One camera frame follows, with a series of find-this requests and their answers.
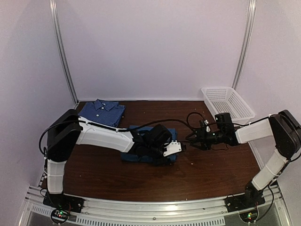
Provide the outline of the blue grey cloth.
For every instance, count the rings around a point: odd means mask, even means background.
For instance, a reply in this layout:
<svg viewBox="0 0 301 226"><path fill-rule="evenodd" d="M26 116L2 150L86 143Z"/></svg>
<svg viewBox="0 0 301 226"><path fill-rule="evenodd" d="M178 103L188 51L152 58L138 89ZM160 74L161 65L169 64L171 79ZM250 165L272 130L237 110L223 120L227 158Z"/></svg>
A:
<svg viewBox="0 0 301 226"><path fill-rule="evenodd" d="M153 127L143 127L141 129L138 129L138 131L142 132L144 135L147 131L152 130ZM177 140L177 132L176 129L168 129L169 132L172 134L172 140ZM127 161L127 162L141 162L141 163L152 163L154 165L168 165L172 164L176 161L176 154L172 154L168 156L166 159L163 160L155 160L152 157L149 156L140 156L136 154L130 154L130 153L120 153L120 157L122 161Z"/></svg>

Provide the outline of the blue checked shirt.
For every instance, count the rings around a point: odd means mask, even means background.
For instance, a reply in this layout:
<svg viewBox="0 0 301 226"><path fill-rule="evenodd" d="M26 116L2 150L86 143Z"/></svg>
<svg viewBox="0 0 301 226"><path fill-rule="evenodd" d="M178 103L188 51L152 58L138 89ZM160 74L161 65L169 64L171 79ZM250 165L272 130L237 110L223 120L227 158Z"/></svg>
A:
<svg viewBox="0 0 301 226"><path fill-rule="evenodd" d="M119 102L97 99L94 102L87 102L79 112L79 116L99 124L117 127L125 109L126 107Z"/></svg>

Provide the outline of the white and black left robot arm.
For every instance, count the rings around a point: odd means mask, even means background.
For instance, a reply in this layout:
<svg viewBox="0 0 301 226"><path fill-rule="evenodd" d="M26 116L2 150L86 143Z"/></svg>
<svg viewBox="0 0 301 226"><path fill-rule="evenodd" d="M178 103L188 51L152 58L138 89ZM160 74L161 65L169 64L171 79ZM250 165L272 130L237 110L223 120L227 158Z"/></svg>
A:
<svg viewBox="0 0 301 226"><path fill-rule="evenodd" d="M80 117L76 110L69 109L44 134L47 136L43 154L47 163L49 201L57 209L68 204L67 197L62 195L64 168L77 145L98 146L148 157L155 165L168 165L174 161L164 155L171 145L172 134L161 124L146 132L114 128L89 121Z"/></svg>

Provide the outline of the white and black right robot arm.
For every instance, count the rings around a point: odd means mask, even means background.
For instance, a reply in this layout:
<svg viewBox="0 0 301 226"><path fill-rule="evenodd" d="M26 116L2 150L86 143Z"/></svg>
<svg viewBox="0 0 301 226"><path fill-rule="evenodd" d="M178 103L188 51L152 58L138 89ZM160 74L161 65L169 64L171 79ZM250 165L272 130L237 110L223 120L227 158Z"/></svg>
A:
<svg viewBox="0 0 301 226"><path fill-rule="evenodd" d="M200 121L198 128L186 136L191 146L200 150L210 150L212 145L226 144L262 144L268 140L273 147L271 156L265 165L245 186L245 194L241 204L250 208L258 202L263 190L281 175L289 163L295 160L294 155L301 148L301 125L288 110L259 119L249 124L241 125L232 121L230 113L215 115L216 131L210 129L210 124Z"/></svg>

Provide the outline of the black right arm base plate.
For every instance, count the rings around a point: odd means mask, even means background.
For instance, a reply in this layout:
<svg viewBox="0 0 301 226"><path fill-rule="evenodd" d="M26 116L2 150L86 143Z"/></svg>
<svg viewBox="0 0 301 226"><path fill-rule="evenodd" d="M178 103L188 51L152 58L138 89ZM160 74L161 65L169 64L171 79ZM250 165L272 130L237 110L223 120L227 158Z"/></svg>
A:
<svg viewBox="0 0 301 226"><path fill-rule="evenodd" d="M226 208L228 212L235 212L240 210L245 210L248 208L255 208L257 205L261 205L265 203L265 199L263 197L259 197L255 201L249 201L245 194L240 195L228 195L224 199Z"/></svg>

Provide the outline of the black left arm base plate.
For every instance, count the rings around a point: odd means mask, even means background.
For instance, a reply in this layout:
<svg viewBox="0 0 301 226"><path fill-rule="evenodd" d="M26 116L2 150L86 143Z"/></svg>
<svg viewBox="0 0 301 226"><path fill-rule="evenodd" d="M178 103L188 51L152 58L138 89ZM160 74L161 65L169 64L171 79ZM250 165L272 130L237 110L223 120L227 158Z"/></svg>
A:
<svg viewBox="0 0 301 226"><path fill-rule="evenodd" d="M65 194L46 194L43 204L60 210L81 213L84 199Z"/></svg>

